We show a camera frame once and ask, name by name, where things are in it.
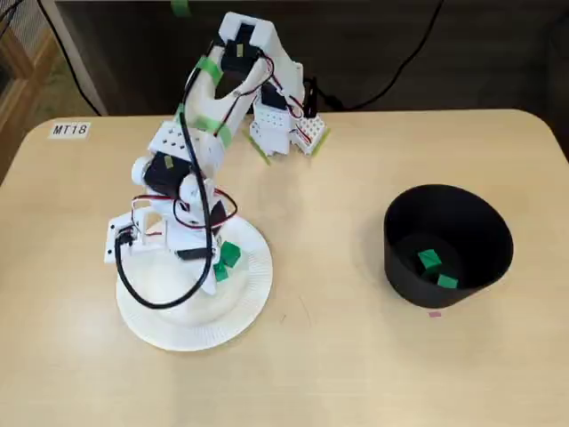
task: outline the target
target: paper plate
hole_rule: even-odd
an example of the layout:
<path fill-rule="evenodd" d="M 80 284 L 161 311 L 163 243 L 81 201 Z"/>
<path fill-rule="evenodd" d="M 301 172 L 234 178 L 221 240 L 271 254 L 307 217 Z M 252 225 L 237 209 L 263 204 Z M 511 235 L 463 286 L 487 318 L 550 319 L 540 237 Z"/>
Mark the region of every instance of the paper plate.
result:
<path fill-rule="evenodd" d="M 242 256 L 229 278 L 218 284 L 216 295 L 198 291 L 170 310 L 150 310 L 138 304 L 120 278 L 116 302 L 126 325 L 140 339 L 164 350 L 211 349 L 243 332 L 260 314 L 273 281 L 273 262 L 267 242 L 249 222 L 234 217 L 220 231 L 224 240 L 241 248 Z M 124 259 L 124 270 L 134 288 L 150 301 L 162 287 L 175 281 L 189 289 L 196 281 L 184 263 L 167 251 L 137 254 Z"/>

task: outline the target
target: black bowl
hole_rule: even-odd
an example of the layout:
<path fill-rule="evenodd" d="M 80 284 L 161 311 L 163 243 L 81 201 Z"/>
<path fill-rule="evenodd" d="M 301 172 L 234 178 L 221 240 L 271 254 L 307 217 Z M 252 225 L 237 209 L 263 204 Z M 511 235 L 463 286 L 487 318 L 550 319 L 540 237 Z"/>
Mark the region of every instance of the black bowl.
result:
<path fill-rule="evenodd" d="M 443 308 L 496 282 L 514 242 L 506 222 L 482 198 L 449 185 L 399 195 L 383 224 L 385 272 L 407 301 Z"/>

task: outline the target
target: dark background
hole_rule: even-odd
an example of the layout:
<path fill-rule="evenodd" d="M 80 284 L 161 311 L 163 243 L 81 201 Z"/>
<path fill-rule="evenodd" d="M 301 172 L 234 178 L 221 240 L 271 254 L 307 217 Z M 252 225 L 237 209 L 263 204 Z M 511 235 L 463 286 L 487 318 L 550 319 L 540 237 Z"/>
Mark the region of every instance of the dark background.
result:
<path fill-rule="evenodd" d="M 179 18 L 169 2 L 59 3 L 109 114 L 173 113 L 227 11 L 272 20 L 307 77 L 346 105 L 364 101 L 419 43 L 437 0 L 189 4 Z M 567 0 L 446 0 L 420 56 L 367 109 L 524 109 L 567 154 L 568 10 Z"/>

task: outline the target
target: green block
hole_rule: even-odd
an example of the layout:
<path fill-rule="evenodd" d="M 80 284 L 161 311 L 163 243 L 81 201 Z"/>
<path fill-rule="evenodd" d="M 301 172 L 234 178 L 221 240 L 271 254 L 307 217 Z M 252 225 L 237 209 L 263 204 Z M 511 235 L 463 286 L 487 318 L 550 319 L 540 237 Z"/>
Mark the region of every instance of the green block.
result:
<path fill-rule="evenodd" d="M 221 260 L 225 265 L 233 268 L 240 257 L 241 249 L 239 249 L 239 246 L 229 242 L 223 242 L 223 245 L 221 245 Z"/>
<path fill-rule="evenodd" d="M 215 279 L 218 282 L 225 280 L 229 277 L 228 269 L 225 268 L 223 262 L 218 262 L 217 264 L 213 265 L 213 272 L 215 273 Z"/>
<path fill-rule="evenodd" d="M 437 285 L 441 287 L 446 287 L 448 289 L 456 289 L 459 285 L 459 281 L 456 278 L 449 278 L 444 274 L 439 274 Z"/>
<path fill-rule="evenodd" d="M 427 249 L 426 251 L 419 252 L 417 255 L 419 255 L 419 259 L 423 267 L 425 267 L 425 270 L 432 269 L 443 263 L 435 252 L 435 249 Z"/>

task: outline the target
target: black cable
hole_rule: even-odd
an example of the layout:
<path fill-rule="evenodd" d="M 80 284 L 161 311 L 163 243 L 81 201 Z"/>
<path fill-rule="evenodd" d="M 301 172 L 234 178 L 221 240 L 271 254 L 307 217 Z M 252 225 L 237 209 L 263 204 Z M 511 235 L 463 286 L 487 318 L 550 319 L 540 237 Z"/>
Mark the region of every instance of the black cable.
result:
<path fill-rule="evenodd" d="M 2 39 L 2 37 L 4 37 L 5 32 L 8 31 L 8 28 L 10 27 L 10 24 L 14 19 L 14 15 L 18 11 L 18 6 L 20 6 L 20 3 L 23 1 L 24 0 L 16 0 L 13 4 L 6 7 L 4 11 L 0 14 L 0 22 L 3 21 L 4 18 L 6 18 L 6 16 L 8 17 L 4 25 L 4 28 L 2 28 L 2 32 L 0 32 L 0 40 Z"/>
<path fill-rule="evenodd" d="M 4 37 L 5 32 L 8 31 L 8 28 L 10 27 L 10 24 L 12 23 L 12 20 L 14 19 L 14 15 L 16 14 L 17 9 L 18 9 L 17 7 L 14 7 L 13 9 L 10 10 L 10 13 L 8 14 L 8 18 L 6 20 L 4 28 L 2 28 L 2 32 L 0 32 L 0 40 L 2 40 L 2 37 Z"/>
<path fill-rule="evenodd" d="M 433 30 L 433 27 L 435 27 L 435 23 L 437 22 L 437 18 L 439 13 L 441 12 L 441 8 L 443 7 L 443 3 L 445 2 L 445 0 L 439 0 L 437 7 L 435 8 L 435 11 L 433 12 L 433 16 L 430 19 L 430 22 L 427 26 L 427 30 L 425 31 L 421 41 L 419 42 L 419 44 L 417 45 L 417 47 L 415 48 L 415 50 L 411 53 L 411 55 L 409 55 L 399 66 L 399 68 L 397 69 L 397 71 L 395 72 L 395 75 L 391 78 L 391 80 L 389 81 L 388 85 L 385 86 L 381 92 L 379 92 L 377 95 L 373 96 L 372 98 L 370 98 L 367 101 L 364 102 L 360 102 L 359 104 L 353 106 L 353 107 L 344 107 L 343 102 L 338 99 L 337 97 L 333 96 L 333 95 L 327 95 L 326 93 L 324 93 L 320 88 L 318 88 L 317 86 L 314 87 L 313 89 L 315 89 L 318 94 L 320 96 L 322 96 L 322 98 L 324 99 L 324 102 L 331 107 L 332 109 L 336 110 L 336 111 L 355 111 L 357 109 L 362 109 L 363 107 L 367 107 L 370 104 L 373 104 L 374 102 L 376 102 L 379 98 L 381 98 L 382 96 L 384 96 L 387 92 L 389 92 L 389 90 L 395 85 L 395 83 L 397 82 L 399 76 L 401 75 L 401 73 L 403 73 L 403 70 L 405 69 L 405 67 L 407 67 L 407 65 L 409 65 L 414 59 L 415 57 L 421 52 L 423 46 L 427 43 L 427 40 L 429 40 L 429 36 L 431 31 Z"/>
<path fill-rule="evenodd" d="M 84 101 L 94 111 L 94 113 L 97 116 L 100 116 L 99 110 L 93 105 L 91 100 L 89 100 L 89 98 L 87 98 L 87 95 L 85 95 L 85 92 L 83 92 L 83 89 L 81 88 L 81 85 L 79 84 L 79 80 L 77 79 L 77 75 L 75 74 L 75 71 L 73 70 L 73 66 L 71 65 L 71 60 L 69 59 L 69 55 L 68 55 L 67 51 L 65 50 L 65 46 L 63 46 L 63 42 L 61 41 L 60 35 L 57 33 L 57 30 L 55 29 L 55 26 L 53 25 L 52 20 L 50 19 L 49 15 L 45 11 L 44 5 L 42 4 L 42 0 L 36 0 L 36 2 L 37 2 L 37 5 L 38 5 L 40 11 L 42 11 L 42 14 L 43 14 L 45 20 L 47 21 L 50 28 L 52 29 L 52 33 L 55 36 L 55 39 L 57 40 L 58 45 L 60 46 L 61 52 L 63 53 L 63 57 L 65 58 L 65 62 L 68 64 L 69 71 L 71 72 L 71 76 L 73 77 L 73 81 L 75 82 L 75 86 L 77 87 L 77 90 L 81 94 L 81 97 L 84 99 Z"/>
<path fill-rule="evenodd" d="M 209 56 L 213 48 L 213 44 L 210 44 L 208 52 L 206 56 Z M 197 76 L 199 75 L 201 69 L 194 68 L 191 76 L 189 77 L 188 83 L 184 89 L 184 95 L 181 100 L 180 109 L 180 127 L 181 131 L 184 135 L 184 141 L 186 142 L 186 148 L 188 149 L 189 159 L 190 159 L 190 173 L 194 173 L 196 175 L 197 187 L 199 188 L 199 196 L 202 201 L 202 207 L 204 209 L 204 228 L 205 228 L 205 264 L 204 269 L 202 271 L 201 276 L 198 278 L 196 283 L 181 297 L 170 301 L 170 302 L 150 302 L 140 296 L 139 293 L 132 287 L 131 283 L 128 281 L 128 278 L 124 274 L 123 269 L 123 260 L 121 258 L 121 246 L 125 244 L 131 244 L 133 241 L 132 237 L 132 229 L 127 229 L 121 231 L 115 239 L 115 262 L 116 262 L 116 270 L 118 272 L 118 276 L 121 278 L 121 281 L 124 284 L 124 287 L 129 292 L 129 294 L 138 302 L 139 304 L 143 305 L 144 307 L 152 310 L 167 310 L 173 307 L 176 307 L 189 298 L 191 298 L 197 290 L 202 287 L 207 278 L 207 275 L 212 267 L 212 259 L 213 259 L 213 239 L 212 239 L 212 223 L 210 218 L 210 206 L 207 202 L 207 193 L 205 192 L 205 184 L 204 184 L 204 177 L 202 175 L 202 171 L 199 167 L 197 162 L 196 152 L 194 151 L 194 146 L 192 145 L 191 138 L 189 136 L 188 124 L 186 123 L 186 114 L 185 114 L 185 105 L 186 100 L 188 99 L 189 91 L 191 90 L 192 86 L 196 82 Z"/>

